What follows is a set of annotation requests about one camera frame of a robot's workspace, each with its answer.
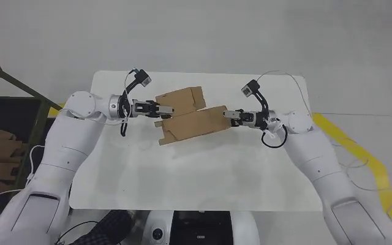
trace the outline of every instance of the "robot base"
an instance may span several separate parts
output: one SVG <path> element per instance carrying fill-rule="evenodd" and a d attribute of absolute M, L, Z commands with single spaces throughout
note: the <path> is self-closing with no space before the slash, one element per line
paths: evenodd
<path fill-rule="evenodd" d="M 260 245 L 248 211 L 151 211 L 141 245 Z"/>

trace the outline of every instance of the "white cable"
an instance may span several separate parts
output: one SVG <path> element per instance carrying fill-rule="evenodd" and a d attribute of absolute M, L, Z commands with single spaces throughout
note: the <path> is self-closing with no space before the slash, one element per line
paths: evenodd
<path fill-rule="evenodd" d="M 42 146 L 42 145 L 36 145 L 36 146 L 34 146 L 33 148 L 31 148 L 31 150 L 30 150 L 30 154 L 29 154 L 29 156 L 30 156 L 30 174 L 29 174 L 29 176 L 27 177 L 27 181 L 26 181 L 26 184 L 24 185 L 25 187 L 30 183 L 30 181 L 32 180 L 32 177 L 34 177 L 34 164 L 33 164 L 33 162 L 32 162 L 32 152 L 34 151 L 34 149 L 36 149 L 37 147 L 42 147 L 42 148 L 44 148 L 45 146 Z"/>
<path fill-rule="evenodd" d="M 9 192 L 21 191 L 21 190 L 23 190 L 23 189 L 7 190 L 5 192 L 0 192 L 0 195 L 5 194 L 5 193 L 9 193 Z"/>
<path fill-rule="evenodd" d="M 295 83 L 296 83 L 298 89 L 300 90 L 301 97 L 302 97 L 302 101 L 303 101 L 304 104 L 305 104 L 305 107 L 306 107 L 306 109 L 307 109 L 307 112 L 308 112 L 309 115 L 312 117 L 311 110 L 310 110 L 309 107 L 307 106 L 307 103 L 306 103 L 306 101 L 305 101 L 304 95 L 303 95 L 303 93 L 302 93 L 302 89 L 301 89 L 300 85 L 298 84 L 297 80 L 296 80 L 291 74 L 289 74 L 289 73 L 287 73 L 287 72 L 284 72 L 284 71 L 282 71 L 282 70 L 271 70 L 271 71 L 269 71 L 269 72 L 265 72 L 265 73 L 261 74 L 261 75 L 256 79 L 256 81 L 258 81 L 262 76 L 264 76 L 264 75 L 266 75 L 266 74 L 268 74 L 268 73 L 271 73 L 271 72 L 283 72 L 284 74 L 290 76 L 290 77 L 295 81 Z"/>

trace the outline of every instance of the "cable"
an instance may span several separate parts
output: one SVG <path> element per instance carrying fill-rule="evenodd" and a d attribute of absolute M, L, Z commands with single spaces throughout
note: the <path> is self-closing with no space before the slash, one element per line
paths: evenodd
<path fill-rule="evenodd" d="M 34 146 L 33 148 L 31 148 L 31 150 L 30 150 L 29 156 L 30 156 L 30 168 L 31 168 L 31 169 L 30 169 L 30 174 L 29 174 L 29 176 L 27 177 L 26 184 L 24 185 L 25 187 L 30 183 L 32 177 L 34 176 L 34 164 L 33 164 L 33 162 L 32 162 L 32 152 L 33 152 L 34 149 L 36 149 L 37 147 L 42 147 L 42 148 L 44 148 L 45 146 L 36 145 L 36 146 Z"/>
<path fill-rule="evenodd" d="M 128 128 L 128 119 L 130 117 L 130 112 L 131 112 L 130 99 L 129 99 L 129 94 L 127 92 L 127 79 L 128 79 L 128 76 L 130 74 L 132 74 L 132 72 L 134 72 L 134 71 L 135 71 L 135 69 L 132 69 L 130 72 L 128 72 L 128 74 L 126 75 L 126 77 L 124 79 L 124 92 L 123 92 L 123 94 L 125 93 L 127 96 L 127 100 L 128 100 L 128 104 L 129 104 L 129 112 L 127 110 L 125 110 L 125 108 L 123 108 L 124 112 L 126 112 L 126 118 L 125 118 L 125 120 L 122 121 L 121 129 L 120 129 L 120 133 L 123 137 L 125 137 L 125 132 L 127 131 L 127 128 Z"/>
<path fill-rule="evenodd" d="M 85 221 L 85 222 L 82 222 L 82 223 L 80 223 L 80 224 L 78 224 L 78 225 L 75 225 L 74 227 L 72 227 L 72 228 L 70 228 L 68 231 L 66 231 L 64 234 L 62 234 L 62 235 L 59 237 L 59 239 L 57 239 L 57 242 L 56 242 L 55 244 L 58 244 L 58 243 L 60 242 L 61 238 L 63 238 L 63 237 L 64 237 L 67 233 L 69 233 L 71 230 L 75 229 L 75 228 L 78 227 L 78 226 L 87 224 L 87 223 L 95 223 L 95 224 L 98 224 L 97 221 L 91 220 L 91 221 Z"/>
<path fill-rule="evenodd" d="M 256 81 L 258 81 L 262 76 L 264 76 L 264 75 L 266 75 L 266 74 L 268 74 L 268 73 L 271 73 L 271 72 L 283 72 L 283 73 L 285 73 L 286 75 L 290 76 L 290 77 L 295 81 L 295 83 L 296 83 L 298 89 L 300 90 L 301 97 L 302 97 L 302 101 L 303 101 L 304 104 L 305 104 L 305 107 L 306 107 L 306 109 L 307 109 L 307 112 L 309 113 L 310 116 L 312 116 L 311 110 L 309 109 L 309 107 L 307 106 L 307 103 L 306 103 L 306 101 L 305 101 L 305 98 L 304 98 L 304 95 L 303 95 L 303 93 L 302 93 L 301 87 L 300 87 L 300 85 L 298 84 L 297 80 L 296 80 L 291 74 L 289 74 L 289 73 L 287 73 L 287 72 L 284 72 L 284 71 L 282 71 L 282 70 L 271 70 L 271 71 L 269 71 L 269 72 L 265 72 L 265 73 L 261 74 L 261 75 L 256 79 Z"/>
<path fill-rule="evenodd" d="M 0 195 L 5 194 L 5 193 L 9 193 L 9 192 L 21 191 L 21 190 L 23 190 L 23 189 L 7 190 L 5 192 L 0 192 Z"/>
<path fill-rule="evenodd" d="M 269 147 L 269 148 L 273 148 L 273 149 L 277 149 L 277 148 L 282 147 L 282 146 L 286 143 L 286 141 L 287 141 L 287 135 L 288 135 L 286 126 L 282 125 L 282 127 L 283 127 L 283 129 L 284 129 L 284 140 L 283 140 L 283 142 L 282 142 L 280 145 L 278 145 L 278 146 L 271 146 L 271 145 L 265 143 L 265 141 L 264 141 L 265 132 L 263 132 L 263 135 L 262 135 L 262 143 L 263 143 L 265 146 L 267 146 L 267 147 Z"/>

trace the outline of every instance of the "cardboard piece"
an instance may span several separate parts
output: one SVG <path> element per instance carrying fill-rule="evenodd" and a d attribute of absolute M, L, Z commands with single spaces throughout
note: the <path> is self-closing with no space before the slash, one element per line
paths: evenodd
<path fill-rule="evenodd" d="M 0 180 L 15 180 L 19 171 L 19 164 L 10 162 L 0 163 Z"/>
<path fill-rule="evenodd" d="M 162 127 L 164 138 L 159 145 L 186 140 L 230 128 L 230 122 L 223 116 L 225 105 L 200 110 L 206 107 L 202 87 L 184 88 L 156 97 L 157 103 L 175 109 L 169 119 L 156 122 Z"/>

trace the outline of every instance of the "black cable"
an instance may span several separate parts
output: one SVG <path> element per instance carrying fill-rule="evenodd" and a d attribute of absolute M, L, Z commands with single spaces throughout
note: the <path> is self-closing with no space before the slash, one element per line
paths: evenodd
<path fill-rule="evenodd" d="M 265 132 L 264 132 L 263 135 L 262 135 L 262 142 L 263 142 L 263 144 L 264 144 L 265 146 L 267 146 L 267 147 L 269 147 L 269 148 L 273 148 L 273 149 L 277 149 L 277 148 L 282 147 L 282 146 L 286 143 L 286 141 L 287 141 L 287 135 L 288 135 L 286 126 L 283 125 L 282 127 L 283 127 L 283 129 L 284 129 L 285 135 L 284 135 L 284 140 L 283 140 L 283 142 L 282 142 L 280 145 L 278 145 L 278 146 L 271 146 L 271 145 L 265 143 L 265 141 L 264 141 Z"/>
<path fill-rule="evenodd" d="M 82 223 L 80 223 L 80 224 L 78 224 L 78 225 L 75 225 L 74 227 L 72 227 L 71 229 L 69 229 L 68 231 L 66 231 L 64 234 L 62 234 L 62 235 L 59 237 L 59 239 L 57 239 L 57 242 L 56 242 L 55 244 L 58 244 L 58 243 L 60 242 L 61 238 L 63 238 L 63 237 L 64 237 L 68 232 L 70 232 L 71 230 L 75 229 L 76 227 L 78 227 L 78 226 L 80 226 L 80 225 L 84 225 L 84 224 L 87 224 L 87 223 L 95 223 L 95 224 L 98 224 L 97 221 L 91 220 L 91 221 L 85 221 L 85 222 L 82 222 Z"/>
<path fill-rule="evenodd" d="M 127 132 L 128 122 L 122 122 L 120 128 L 121 136 L 125 137 L 125 132 Z"/>

